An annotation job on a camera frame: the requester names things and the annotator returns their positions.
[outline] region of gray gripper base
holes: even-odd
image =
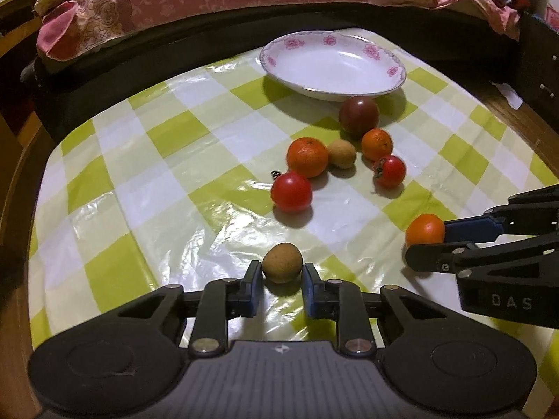
[[[441,418],[394,393],[376,366],[336,353],[329,342],[235,342],[198,359],[169,395],[133,419]],[[501,419],[521,419],[508,413]],[[41,419],[61,418],[45,412]]]

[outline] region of screw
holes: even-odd
[[[192,349],[198,353],[209,353],[219,348],[219,342],[214,338],[202,337],[192,343]]]
[[[364,338],[352,338],[346,342],[346,350],[355,354],[363,354],[373,349],[373,344]]]
[[[464,278],[469,277],[469,276],[472,275],[472,270],[471,269],[462,269],[462,271],[460,271],[457,275],[461,279],[464,279]]]

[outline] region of drawer knob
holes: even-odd
[[[545,90],[550,94],[550,98],[553,99],[555,97],[555,93],[553,93],[549,88],[547,88],[546,85],[544,85],[543,83],[539,86],[539,89],[541,90]]]

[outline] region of plastic tablecloth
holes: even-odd
[[[250,260],[286,241],[322,278],[371,292],[399,284],[460,310],[454,276],[405,267],[408,224],[425,212],[477,215],[557,179],[447,77],[375,33],[343,31],[391,49],[406,66],[403,87],[376,99],[379,126],[407,165],[403,190],[375,193],[359,156],[355,170],[312,180],[308,212],[274,210],[270,172],[286,170],[287,147],[298,137],[339,138],[339,104],[265,77],[259,50],[180,74],[82,124],[51,154],[30,247],[34,346],[169,282],[198,290],[212,279],[242,277]],[[559,386],[559,339],[549,329],[475,318],[533,352],[540,371],[526,411],[542,417]],[[231,338],[334,338],[332,323],[305,318],[299,291],[272,285],[259,316],[233,320],[229,329]]]

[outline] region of tomato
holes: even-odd
[[[385,189],[394,189],[406,177],[406,164],[397,156],[384,156],[375,162],[373,171],[376,184]]]
[[[312,201],[311,182],[294,171],[284,174],[273,172],[275,178],[270,190],[272,201],[286,213],[296,213],[309,207]]]
[[[444,222],[434,214],[422,214],[415,218],[406,230],[406,246],[413,244],[438,244],[444,242]]]

